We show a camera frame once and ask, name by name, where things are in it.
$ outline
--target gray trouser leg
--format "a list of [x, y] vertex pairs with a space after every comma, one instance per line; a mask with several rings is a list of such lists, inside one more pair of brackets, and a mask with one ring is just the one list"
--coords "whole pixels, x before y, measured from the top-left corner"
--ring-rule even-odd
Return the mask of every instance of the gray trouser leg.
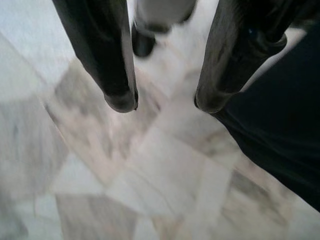
[[141, 32], [165, 33], [192, 13], [197, 0], [137, 0], [135, 24]]

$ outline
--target black shoe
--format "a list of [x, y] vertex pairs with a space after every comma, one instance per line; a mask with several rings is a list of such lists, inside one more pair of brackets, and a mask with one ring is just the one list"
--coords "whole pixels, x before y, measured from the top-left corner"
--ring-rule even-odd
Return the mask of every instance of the black shoe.
[[156, 44], [154, 37], [143, 35], [141, 32], [138, 32], [135, 24], [132, 26], [132, 49], [134, 55], [145, 58], [149, 56]]

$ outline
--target dark fabric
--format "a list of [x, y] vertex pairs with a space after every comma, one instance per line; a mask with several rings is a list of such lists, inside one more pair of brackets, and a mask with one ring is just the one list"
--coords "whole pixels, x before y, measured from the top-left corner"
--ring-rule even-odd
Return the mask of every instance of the dark fabric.
[[320, 24], [214, 114], [258, 166], [320, 212]]

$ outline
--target floor tile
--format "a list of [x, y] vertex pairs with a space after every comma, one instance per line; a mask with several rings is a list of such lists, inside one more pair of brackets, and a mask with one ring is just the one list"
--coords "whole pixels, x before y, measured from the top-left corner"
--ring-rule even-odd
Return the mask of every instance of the floor tile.
[[59, 222], [25, 215], [22, 217], [27, 234], [18, 240], [64, 240]]
[[44, 192], [68, 149], [36, 97], [0, 104], [0, 185], [14, 200]]
[[186, 214], [195, 208], [205, 161], [153, 127], [107, 194], [144, 215]]
[[206, 160], [153, 127], [128, 166], [163, 195], [175, 214], [185, 214], [195, 206]]
[[60, 222], [56, 197], [53, 194], [46, 194], [35, 200], [34, 212], [37, 217], [47, 218]]
[[291, 190], [265, 170], [254, 164], [244, 154], [242, 154], [240, 160], [235, 165], [235, 169], [269, 193], [270, 199], [278, 203], [277, 210], [279, 214], [286, 219], [291, 217], [291, 205], [296, 199], [296, 195]]
[[199, 72], [188, 73], [159, 114], [155, 125], [216, 162], [232, 169], [240, 156], [237, 143], [214, 117], [194, 105]]
[[41, 77], [2, 34], [0, 52], [0, 102], [23, 100], [44, 86]]
[[47, 101], [47, 110], [67, 144], [105, 184], [123, 168], [160, 111], [162, 103], [157, 99], [164, 98], [160, 93], [153, 97], [150, 93], [157, 90], [143, 82], [139, 78], [138, 109], [117, 113], [75, 60]]
[[145, 216], [175, 214], [166, 196], [140, 174], [125, 169], [106, 191], [110, 198]]
[[320, 213], [298, 197], [289, 223], [287, 239], [311, 240], [319, 239], [319, 236]]
[[147, 217], [138, 219], [133, 240], [160, 240], [151, 219]]
[[177, 57], [188, 65], [188, 70], [201, 70], [209, 30], [217, 0], [198, 0], [189, 20], [175, 24], [164, 43]]
[[235, 171], [212, 239], [285, 239], [289, 219], [281, 208], [290, 202], [276, 202], [271, 195]]
[[207, 160], [204, 165], [201, 185], [198, 190], [196, 211], [217, 218], [224, 204], [232, 172]]
[[27, 229], [16, 213], [12, 200], [0, 189], [0, 240], [13, 240], [25, 236]]
[[57, 203], [64, 240], [132, 240], [138, 215], [106, 196], [63, 195]]
[[51, 191], [55, 194], [100, 194], [104, 192], [104, 187], [87, 166], [71, 153], [56, 176]]
[[34, 200], [26, 200], [16, 202], [14, 204], [14, 211], [18, 215], [35, 215], [35, 201]]
[[75, 57], [51, 0], [2, 0], [0, 32], [40, 73], [45, 87], [56, 84]]
[[170, 98], [174, 89], [182, 81], [186, 63], [166, 46], [158, 43], [147, 58], [134, 58], [135, 71], [152, 82], [162, 94]]

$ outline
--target marble floor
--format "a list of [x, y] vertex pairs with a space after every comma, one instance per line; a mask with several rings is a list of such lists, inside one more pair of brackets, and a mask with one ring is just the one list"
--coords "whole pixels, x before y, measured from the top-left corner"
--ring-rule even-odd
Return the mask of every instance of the marble floor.
[[121, 114], [51, 0], [0, 1], [0, 240], [320, 239], [320, 214], [194, 107], [217, 2], [134, 59], [139, 108]]

